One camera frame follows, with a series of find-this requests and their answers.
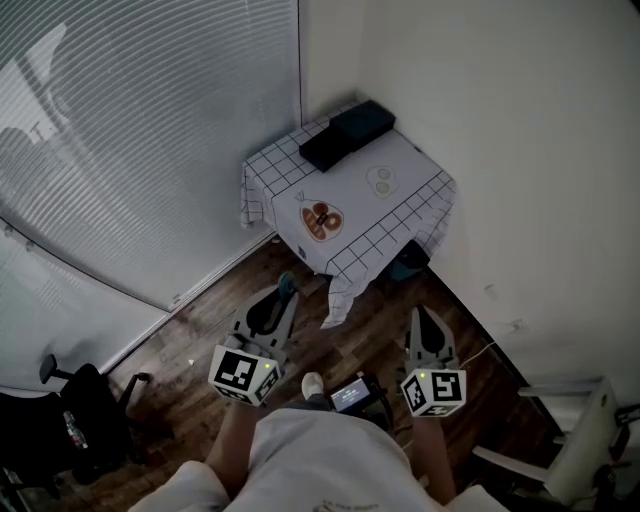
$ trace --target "printed egg image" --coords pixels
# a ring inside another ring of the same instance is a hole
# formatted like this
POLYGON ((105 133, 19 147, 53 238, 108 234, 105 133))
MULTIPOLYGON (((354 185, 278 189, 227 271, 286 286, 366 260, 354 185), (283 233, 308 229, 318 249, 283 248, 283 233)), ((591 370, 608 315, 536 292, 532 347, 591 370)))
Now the printed egg image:
POLYGON ((371 186, 373 193, 380 199, 386 199, 398 190, 396 173, 387 166, 372 167, 369 169, 367 171, 367 182, 371 186))

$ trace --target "table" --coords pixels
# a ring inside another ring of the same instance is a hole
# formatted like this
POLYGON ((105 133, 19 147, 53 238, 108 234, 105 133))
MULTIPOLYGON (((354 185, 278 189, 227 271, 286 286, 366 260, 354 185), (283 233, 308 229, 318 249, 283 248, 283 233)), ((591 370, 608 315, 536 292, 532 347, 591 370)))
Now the table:
POLYGON ((315 272, 333 276, 329 315, 339 325, 353 300, 410 240, 432 257, 447 231, 456 185, 391 130, 326 173, 298 147, 326 128, 322 116, 243 162, 241 223, 266 221, 315 272))

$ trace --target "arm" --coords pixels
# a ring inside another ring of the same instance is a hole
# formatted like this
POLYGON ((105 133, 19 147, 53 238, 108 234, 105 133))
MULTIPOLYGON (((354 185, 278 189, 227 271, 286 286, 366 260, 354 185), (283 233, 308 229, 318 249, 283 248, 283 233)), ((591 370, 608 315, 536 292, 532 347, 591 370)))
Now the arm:
POLYGON ((249 452, 256 423, 262 417, 258 407, 233 403, 224 417, 213 448, 205 460, 224 486, 229 498, 235 498, 249 470, 249 452))
POLYGON ((427 475, 429 495, 441 505, 456 496, 442 426, 437 419, 413 418, 411 467, 416 478, 427 475))

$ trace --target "black box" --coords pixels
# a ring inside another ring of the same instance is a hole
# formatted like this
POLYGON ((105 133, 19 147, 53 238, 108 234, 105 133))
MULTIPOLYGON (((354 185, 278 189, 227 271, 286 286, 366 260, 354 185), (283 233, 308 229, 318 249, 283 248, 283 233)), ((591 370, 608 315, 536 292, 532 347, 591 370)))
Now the black box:
POLYGON ((329 126, 300 146, 300 156, 325 172, 351 152, 350 146, 341 130, 329 126))
POLYGON ((351 151, 357 151, 393 128, 395 116, 375 101, 365 101, 329 121, 329 127, 342 132, 351 151))

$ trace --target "person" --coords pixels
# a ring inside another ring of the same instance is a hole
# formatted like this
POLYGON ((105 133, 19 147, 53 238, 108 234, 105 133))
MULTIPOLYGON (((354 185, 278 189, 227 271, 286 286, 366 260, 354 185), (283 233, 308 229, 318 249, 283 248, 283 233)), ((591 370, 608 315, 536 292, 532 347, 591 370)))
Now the person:
POLYGON ((505 510, 479 487, 456 498, 439 420, 413 419, 411 468, 382 429, 330 412, 318 373, 302 394, 265 418, 230 405, 205 462, 184 463, 130 512, 505 510), (429 495, 414 475, 428 477, 429 495))

